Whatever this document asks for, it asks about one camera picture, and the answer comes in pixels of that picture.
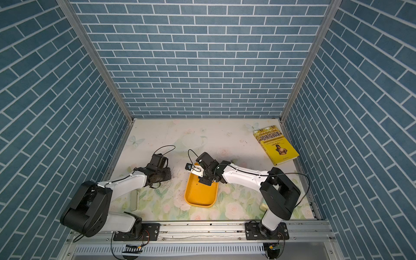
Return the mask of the yellow plastic storage tray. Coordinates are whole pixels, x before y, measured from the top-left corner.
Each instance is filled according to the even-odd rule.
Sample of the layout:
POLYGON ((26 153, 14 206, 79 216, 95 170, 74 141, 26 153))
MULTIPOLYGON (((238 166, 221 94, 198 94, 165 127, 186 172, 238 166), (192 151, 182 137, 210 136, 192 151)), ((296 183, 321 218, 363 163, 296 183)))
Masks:
POLYGON ((201 184, 198 176, 190 173, 184 195, 188 204, 201 208, 210 208, 216 202, 217 194, 218 183, 212 183, 211 186, 201 184))

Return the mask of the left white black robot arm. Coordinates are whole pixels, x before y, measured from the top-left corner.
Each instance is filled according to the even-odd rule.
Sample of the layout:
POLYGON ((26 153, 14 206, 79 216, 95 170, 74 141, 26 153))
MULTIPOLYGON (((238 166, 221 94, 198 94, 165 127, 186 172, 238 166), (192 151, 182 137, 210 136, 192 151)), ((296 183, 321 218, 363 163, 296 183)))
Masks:
POLYGON ((171 180, 168 165, 167 157, 155 153, 146 167, 137 167, 126 177, 82 183, 62 213, 60 223, 85 237, 117 232, 123 239, 141 239, 142 218, 129 212, 110 212, 111 202, 131 191, 171 180))

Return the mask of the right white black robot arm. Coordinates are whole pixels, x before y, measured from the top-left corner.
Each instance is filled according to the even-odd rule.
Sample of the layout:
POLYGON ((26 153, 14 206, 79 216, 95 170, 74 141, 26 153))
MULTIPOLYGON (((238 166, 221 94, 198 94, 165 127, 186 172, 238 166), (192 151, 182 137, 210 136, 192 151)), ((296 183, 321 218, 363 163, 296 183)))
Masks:
POLYGON ((300 189, 279 168, 257 171, 239 167, 230 161, 218 162, 208 153, 202 153, 196 163, 186 164, 185 169, 196 175, 201 184, 236 184, 259 192, 268 209, 257 229, 264 239, 279 239, 284 236, 278 232, 282 221, 291 219, 301 196, 300 189))

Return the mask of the pale green soap bar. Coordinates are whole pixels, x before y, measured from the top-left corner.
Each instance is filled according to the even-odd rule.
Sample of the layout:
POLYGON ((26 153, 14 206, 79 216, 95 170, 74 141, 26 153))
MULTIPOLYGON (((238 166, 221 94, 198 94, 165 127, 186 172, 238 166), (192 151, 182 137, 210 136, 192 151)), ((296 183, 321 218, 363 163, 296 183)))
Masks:
POLYGON ((266 212, 268 209, 269 209, 269 208, 268 208, 268 206, 266 205, 266 203, 262 203, 262 204, 260 205, 260 210, 261 210, 262 212, 266 212))

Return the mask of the yellow book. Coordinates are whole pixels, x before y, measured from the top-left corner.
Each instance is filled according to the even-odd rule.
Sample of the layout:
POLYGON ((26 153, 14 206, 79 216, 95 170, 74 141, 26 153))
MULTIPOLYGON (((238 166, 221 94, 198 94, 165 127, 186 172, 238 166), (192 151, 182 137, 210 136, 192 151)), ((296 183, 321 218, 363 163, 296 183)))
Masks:
POLYGON ((256 130, 253 132, 253 136, 275 166, 294 160, 299 156, 296 149, 276 126, 256 130))

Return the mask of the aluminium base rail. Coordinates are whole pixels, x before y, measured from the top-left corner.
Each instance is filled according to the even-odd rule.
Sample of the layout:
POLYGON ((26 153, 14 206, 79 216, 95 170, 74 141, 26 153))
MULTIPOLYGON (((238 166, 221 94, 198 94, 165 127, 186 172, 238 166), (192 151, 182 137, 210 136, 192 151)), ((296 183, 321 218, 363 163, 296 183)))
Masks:
POLYGON ((115 244, 156 243, 245 243, 245 242, 335 242, 335 235, 328 221, 294 220, 285 221, 286 226, 279 233, 281 238, 265 239, 253 235, 253 227, 246 231, 247 221, 162 221, 159 230, 151 229, 144 238, 115 244))

